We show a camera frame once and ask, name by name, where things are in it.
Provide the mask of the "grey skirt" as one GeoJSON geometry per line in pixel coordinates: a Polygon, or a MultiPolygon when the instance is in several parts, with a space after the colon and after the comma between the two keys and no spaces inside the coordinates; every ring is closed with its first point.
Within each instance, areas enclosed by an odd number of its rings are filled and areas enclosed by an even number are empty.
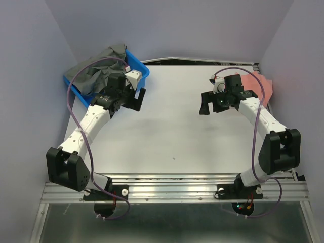
{"type": "Polygon", "coordinates": [[[112,73],[125,73],[125,58],[126,45],[123,43],[112,45],[98,55],[72,67],[64,76],[71,81],[82,68],[91,64],[73,82],[82,95],[90,96],[107,86],[108,77],[112,73]]]}

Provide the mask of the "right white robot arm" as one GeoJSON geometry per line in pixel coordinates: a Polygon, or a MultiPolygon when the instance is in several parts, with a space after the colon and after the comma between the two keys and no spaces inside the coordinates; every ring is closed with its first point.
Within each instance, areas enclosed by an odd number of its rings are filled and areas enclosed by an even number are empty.
{"type": "Polygon", "coordinates": [[[258,160],[250,169],[239,173],[232,184],[219,184],[218,198],[246,199],[251,194],[262,198],[260,184],[274,173],[300,164],[301,134],[278,122],[261,104],[258,95],[244,88],[240,75],[215,76],[210,82],[213,90],[202,93],[199,114],[209,115],[209,104],[216,113],[235,108],[254,125],[254,135],[263,138],[258,160]]]}

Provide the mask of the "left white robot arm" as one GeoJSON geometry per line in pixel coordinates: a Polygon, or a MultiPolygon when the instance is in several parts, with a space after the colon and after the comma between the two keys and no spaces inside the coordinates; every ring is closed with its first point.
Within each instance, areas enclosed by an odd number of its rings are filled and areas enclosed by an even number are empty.
{"type": "Polygon", "coordinates": [[[101,199],[112,196],[112,179],[95,173],[94,162],[84,162],[91,155],[89,147],[114,114],[121,107],[140,111],[145,89],[136,89],[141,72],[131,70],[126,74],[113,73],[107,85],[92,99],[85,116],[71,135],[58,147],[51,147],[46,154],[49,181],[75,191],[95,190],[101,199]]]}

